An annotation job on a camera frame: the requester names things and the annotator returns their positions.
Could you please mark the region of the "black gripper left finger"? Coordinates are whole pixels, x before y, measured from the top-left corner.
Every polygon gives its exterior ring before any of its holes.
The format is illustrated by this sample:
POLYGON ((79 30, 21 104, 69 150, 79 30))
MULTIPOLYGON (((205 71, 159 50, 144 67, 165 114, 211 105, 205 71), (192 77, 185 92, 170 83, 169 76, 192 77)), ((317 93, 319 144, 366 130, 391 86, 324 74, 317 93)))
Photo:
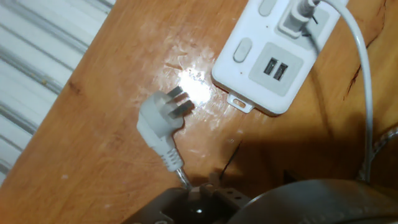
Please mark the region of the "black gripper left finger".
POLYGON ((251 198, 225 188, 218 177, 191 190, 170 188, 123 221, 123 224, 218 224, 228 221, 251 198))

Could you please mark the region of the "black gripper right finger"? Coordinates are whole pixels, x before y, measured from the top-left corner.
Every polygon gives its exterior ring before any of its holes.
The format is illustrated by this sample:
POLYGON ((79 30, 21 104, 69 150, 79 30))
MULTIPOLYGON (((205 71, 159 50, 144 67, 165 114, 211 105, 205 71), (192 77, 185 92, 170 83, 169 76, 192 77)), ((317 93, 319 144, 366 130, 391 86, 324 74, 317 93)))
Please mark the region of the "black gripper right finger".
POLYGON ((303 180, 270 190, 229 223, 397 223, 397 192, 354 180, 303 180))

